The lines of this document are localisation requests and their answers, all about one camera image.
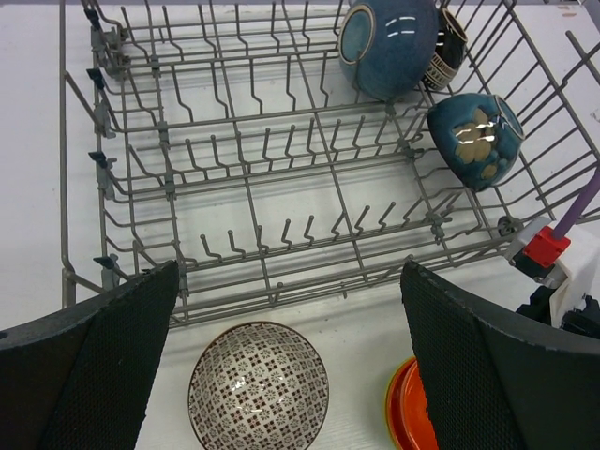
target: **dishwasher rack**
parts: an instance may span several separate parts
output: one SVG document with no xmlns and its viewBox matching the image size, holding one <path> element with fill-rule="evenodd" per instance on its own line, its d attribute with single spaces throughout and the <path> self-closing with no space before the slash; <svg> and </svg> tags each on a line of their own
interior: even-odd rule
<svg viewBox="0 0 600 450">
<path fill-rule="evenodd" d="M 398 282 L 407 259 L 477 263 L 533 218 L 560 216 L 597 166 L 565 90 L 584 72 L 600 89 L 600 43 L 584 50 L 567 33 L 578 62 L 557 80 L 515 1 L 443 2 L 470 38 L 467 59 L 443 92 L 421 84 L 394 105 L 338 69 L 343 0 L 144 2 L 116 20 L 82 0 L 92 100 L 67 72 L 61 2 L 64 307 L 77 285 L 101 293 L 169 259 L 181 276 L 173 327 Z M 67 84 L 97 136 L 101 286 L 69 258 Z M 528 135 L 513 170 L 478 194 L 449 172 L 425 120 L 461 92 L 501 95 Z M 595 204 L 581 220 L 598 218 Z"/>
</svg>

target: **metal wire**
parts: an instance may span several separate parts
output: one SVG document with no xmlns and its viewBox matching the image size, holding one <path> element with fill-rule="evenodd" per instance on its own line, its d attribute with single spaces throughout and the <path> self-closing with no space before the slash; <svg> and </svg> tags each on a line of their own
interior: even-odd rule
<svg viewBox="0 0 600 450">
<path fill-rule="evenodd" d="M 181 300 L 172 326 L 397 282 L 407 258 L 432 269 L 492 258 L 511 237 L 500 237 L 499 218 L 555 218 L 600 158 L 566 95 L 579 76 L 600 89 L 593 63 L 600 45 L 586 50 L 568 33 L 580 59 L 556 80 L 514 1 L 444 2 L 467 34 L 476 30 L 467 60 L 446 90 L 420 85 L 393 107 L 362 97 L 340 78 L 343 0 L 319 11 L 308 2 L 273 3 L 263 14 L 237 5 L 221 14 L 209 2 L 184 21 L 143 2 L 145 17 L 122 7 L 123 22 L 108 19 L 96 0 L 83 2 L 106 25 L 92 31 L 101 44 L 93 67 L 108 75 L 103 87 L 95 85 L 93 104 L 67 72 L 61 2 L 65 307 L 75 302 L 77 284 L 96 292 L 111 288 L 76 275 L 69 259 L 67 84 L 92 118 L 97 155 L 116 158 L 96 159 L 101 254 L 117 254 L 115 273 L 128 278 L 167 259 L 179 262 Z M 107 31 L 112 27 L 116 32 Z M 461 92 L 503 96 L 528 133 L 516 167 L 481 194 L 452 177 L 426 126 L 429 107 Z M 544 139 L 549 130 L 552 139 Z M 107 140 L 111 133 L 116 138 Z M 557 166 L 550 161 L 559 152 Z M 408 183 L 393 200 L 380 201 L 374 192 L 357 201 L 365 198 L 353 191 L 359 185 L 346 187 L 347 179 L 362 182 L 390 168 Z M 281 212 L 279 222 L 267 223 L 278 211 L 264 212 L 263 190 L 289 192 L 304 204 L 306 183 L 331 188 L 331 216 L 323 217 L 315 202 L 305 216 Z M 223 195 L 229 200 L 214 200 Z M 188 218 L 190 204 L 206 202 L 243 204 L 251 236 L 217 206 L 211 217 Z M 593 205 L 582 220 L 600 218 L 599 210 Z M 203 229 L 214 220 L 221 235 Z"/>
</svg>

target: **brown and white bowl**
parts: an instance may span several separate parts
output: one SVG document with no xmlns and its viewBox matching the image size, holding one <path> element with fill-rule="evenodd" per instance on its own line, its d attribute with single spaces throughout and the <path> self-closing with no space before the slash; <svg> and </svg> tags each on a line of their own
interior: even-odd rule
<svg viewBox="0 0 600 450">
<path fill-rule="evenodd" d="M 189 418 L 205 450 L 305 450 L 329 403 L 323 361 L 297 332 L 244 323 L 204 351 L 191 376 Z"/>
</svg>

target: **white plastic piece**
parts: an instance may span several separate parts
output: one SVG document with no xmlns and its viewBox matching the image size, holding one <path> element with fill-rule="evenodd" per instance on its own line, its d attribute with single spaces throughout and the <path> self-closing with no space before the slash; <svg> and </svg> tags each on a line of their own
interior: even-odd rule
<svg viewBox="0 0 600 450">
<path fill-rule="evenodd" d="M 563 316 L 570 310 L 580 308 L 585 296 L 590 294 L 596 268 L 600 262 L 600 239 L 574 226 L 567 237 L 571 245 L 556 261 L 567 276 L 567 280 L 550 297 L 552 326 L 561 327 Z"/>
</svg>

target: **dish rack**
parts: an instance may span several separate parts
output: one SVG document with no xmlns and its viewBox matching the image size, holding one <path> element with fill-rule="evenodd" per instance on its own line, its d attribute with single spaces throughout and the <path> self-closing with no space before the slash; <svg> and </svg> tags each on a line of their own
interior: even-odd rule
<svg viewBox="0 0 600 450">
<path fill-rule="evenodd" d="M 92 44 L 83 87 L 67 72 L 61 2 L 64 307 L 77 285 L 101 293 L 169 259 L 180 265 L 172 327 L 398 282 L 407 259 L 435 270 L 481 262 L 533 218 L 560 217 L 598 164 L 565 91 L 582 73 L 600 85 L 600 44 L 585 50 L 567 33 L 578 62 L 557 80 L 515 1 L 443 2 L 470 39 L 467 59 L 443 92 L 421 84 L 394 105 L 339 70 L 343 0 L 144 1 L 82 0 Z M 97 136 L 101 285 L 69 258 L 67 85 Z M 428 108 L 461 92 L 501 95 L 528 135 L 512 171 L 478 194 L 427 129 Z M 595 204 L 581 221 L 598 218 Z"/>
</svg>

